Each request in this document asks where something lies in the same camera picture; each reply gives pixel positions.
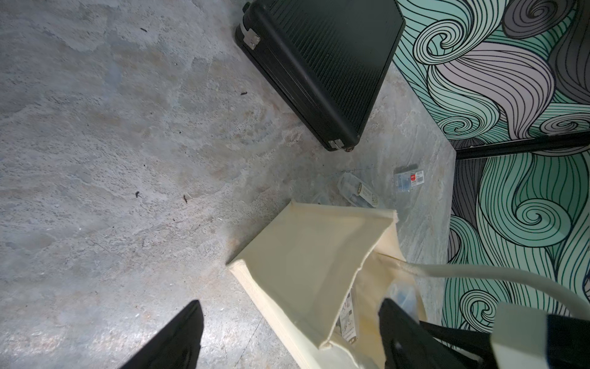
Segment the cream tote bag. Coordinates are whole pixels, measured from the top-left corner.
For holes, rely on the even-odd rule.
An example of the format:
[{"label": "cream tote bag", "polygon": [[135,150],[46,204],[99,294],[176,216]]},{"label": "cream tote bag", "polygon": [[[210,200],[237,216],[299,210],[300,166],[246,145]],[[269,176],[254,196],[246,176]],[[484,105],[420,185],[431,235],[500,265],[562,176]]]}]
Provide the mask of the cream tote bag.
[{"label": "cream tote bag", "polygon": [[415,285],[378,257],[404,260],[396,220],[394,210],[292,201],[229,264],[301,368],[384,367],[381,302],[394,280]]}]

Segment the barcode sticker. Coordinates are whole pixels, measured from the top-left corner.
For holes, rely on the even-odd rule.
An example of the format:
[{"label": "barcode sticker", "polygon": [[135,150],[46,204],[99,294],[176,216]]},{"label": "barcode sticker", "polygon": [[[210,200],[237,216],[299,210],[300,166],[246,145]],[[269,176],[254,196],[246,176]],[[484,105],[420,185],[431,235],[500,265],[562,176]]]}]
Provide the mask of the barcode sticker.
[{"label": "barcode sticker", "polygon": [[419,184],[424,183],[424,171],[416,172],[416,174],[412,174],[410,176],[410,180],[412,181],[412,187],[417,186]]},{"label": "barcode sticker", "polygon": [[367,188],[367,186],[363,186],[363,184],[359,184],[359,191],[358,194],[360,197],[364,198],[367,203],[369,203],[372,207],[376,208],[379,205],[379,197],[375,195],[371,190]]},{"label": "barcode sticker", "polygon": [[342,330],[342,338],[350,344],[356,341],[355,315],[353,311],[352,297],[350,297],[349,292],[344,300],[342,310],[340,310],[340,328]]}]

